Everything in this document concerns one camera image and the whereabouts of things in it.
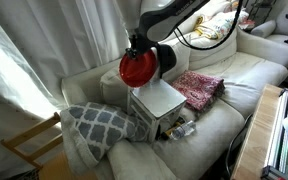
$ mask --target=chair back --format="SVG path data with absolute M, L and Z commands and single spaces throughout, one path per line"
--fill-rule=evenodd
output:
M 54 113 L 51 118 L 36 124 L 27 131 L 24 131 L 10 139 L 2 139 L 1 144 L 13 153 L 20 156 L 22 159 L 24 159 L 31 165 L 33 165 L 34 167 L 36 167 L 37 169 L 41 169 L 43 166 L 38 163 L 36 159 L 44 155 L 49 150 L 53 149 L 55 146 L 61 144 L 63 142 L 62 134 L 57 135 L 56 137 L 48 141 L 46 144 L 44 144 L 42 147 L 38 148 L 36 151 L 30 154 L 21 151 L 17 147 L 25 143 L 27 140 L 53 127 L 58 122 L 60 122 L 60 116 L 58 113 Z

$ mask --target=throw pillow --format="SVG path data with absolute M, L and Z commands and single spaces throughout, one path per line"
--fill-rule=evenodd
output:
M 224 79 L 185 71 L 172 86 L 183 94 L 186 106 L 197 113 L 203 113 L 211 108 L 213 102 L 224 94 Z
M 149 133 L 145 122 L 103 104 L 72 105 L 60 116 L 64 150 L 76 174 L 95 167 L 116 142 L 146 141 Z

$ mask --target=gray patterned pillow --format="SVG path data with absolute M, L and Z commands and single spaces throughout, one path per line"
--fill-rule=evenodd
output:
M 96 166 L 121 139 L 146 141 L 149 133 L 143 121 L 114 106 L 81 103 L 61 111 L 60 116 L 64 150 L 77 174 Z

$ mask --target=pink fabric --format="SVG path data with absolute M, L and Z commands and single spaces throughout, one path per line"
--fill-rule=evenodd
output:
M 172 86 L 187 98 L 187 106 L 204 112 L 217 97 L 224 94 L 224 79 L 186 70 Z

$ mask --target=cable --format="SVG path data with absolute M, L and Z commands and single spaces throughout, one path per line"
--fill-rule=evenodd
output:
M 228 32 L 228 34 L 217 44 L 215 44 L 214 46 L 211 46 L 211 47 L 206 47 L 206 48 L 201 48 L 201 47 L 196 47 L 196 46 L 193 46 L 192 44 L 188 43 L 186 41 L 186 39 L 184 38 L 184 35 L 182 34 L 182 32 L 180 31 L 180 29 L 177 27 L 176 30 L 180 33 L 180 35 L 182 36 L 182 38 L 184 39 L 185 43 L 182 42 L 182 40 L 180 40 L 180 38 L 178 37 L 177 33 L 174 31 L 174 34 L 175 36 L 177 37 L 177 39 L 186 47 L 189 47 L 191 49 L 194 49 L 194 50 L 202 50 L 202 51 L 205 51 L 205 50 L 210 50 L 210 49 L 214 49 L 218 46 L 220 46 L 221 44 L 223 44 L 230 36 L 231 34 L 233 33 L 235 27 L 236 27 L 236 24 L 238 22 L 238 19 L 239 19 L 239 16 L 240 16 L 240 12 L 242 10 L 242 7 L 243 7 L 243 0 L 240 0 L 239 3 L 238 3 L 238 6 L 237 6 L 237 9 L 236 9 L 236 13 L 235 13 L 235 17 L 234 17 L 234 20 L 233 20 L 233 24 L 232 24 L 232 27 L 230 29 L 230 31 Z
M 230 158 L 230 154 L 231 154 L 231 149 L 233 147 L 233 144 L 235 142 L 235 140 L 242 134 L 242 132 L 245 130 L 245 128 L 248 126 L 249 124 L 249 120 L 252 118 L 253 114 L 250 114 L 246 120 L 245 120 L 245 123 L 244 123 L 244 126 L 243 128 L 240 130 L 240 132 L 234 137 L 234 139 L 231 141 L 230 143 L 230 146 L 228 148 L 228 151 L 227 151 L 227 155 L 226 155 L 226 158 L 225 158 L 225 169 L 227 171 L 227 174 L 228 174 L 228 177 L 230 178 L 231 177 L 231 172 L 230 172 L 230 168 L 229 168 L 229 165 L 228 165 L 228 161 L 229 161 L 229 158 Z

